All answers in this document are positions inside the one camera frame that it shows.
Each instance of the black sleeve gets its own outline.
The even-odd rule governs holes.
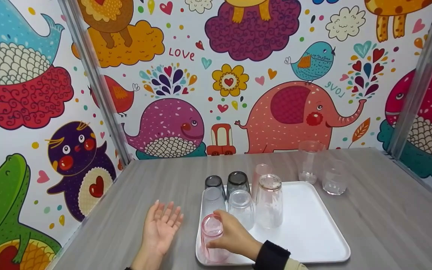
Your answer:
[[[252,266],[254,270],[284,270],[290,252],[282,247],[266,241]]]

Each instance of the red bird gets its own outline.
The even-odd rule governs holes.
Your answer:
[[[121,84],[118,84],[118,82],[109,76],[104,75],[104,79],[108,85],[116,112],[121,115],[121,117],[127,116],[125,112],[132,106],[132,102],[134,101],[134,92],[127,91],[121,86]],[[94,95],[93,89],[91,89],[91,87],[89,87],[89,93],[91,94],[91,97],[93,97],[94,103],[99,108],[98,101],[96,100],[96,96]]]

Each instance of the table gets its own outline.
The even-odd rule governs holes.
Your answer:
[[[310,270],[432,269],[432,191],[374,148],[329,150],[351,166],[353,178],[341,196],[315,187],[351,247],[344,263],[307,265]],[[194,254],[204,179],[236,170],[251,175],[270,164],[294,181],[297,152],[133,161],[67,244],[55,270],[123,270],[141,243],[143,220],[156,199],[181,205],[184,222],[162,270],[232,270],[204,267]]]

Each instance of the cartoon car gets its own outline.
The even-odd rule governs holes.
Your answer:
[[[211,142],[206,153],[211,156],[234,155],[236,148],[233,146],[233,132],[229,124],[215,124],[211,127]]]

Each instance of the cartoon giraffe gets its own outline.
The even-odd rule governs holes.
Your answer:
[[[259,5],[259,15],[264,21],[269,21],[269,0],[225,0],[228,4],[234,7],[233,22],[239,24],[245,15],[245,7]]]
[[[388,40],[389,17],[393,19],[393,36],[404,36],[406,15],[424,9],[432,0],[364,0],[366,8],[378,16],[376,21],[376,35],[379,42]]]

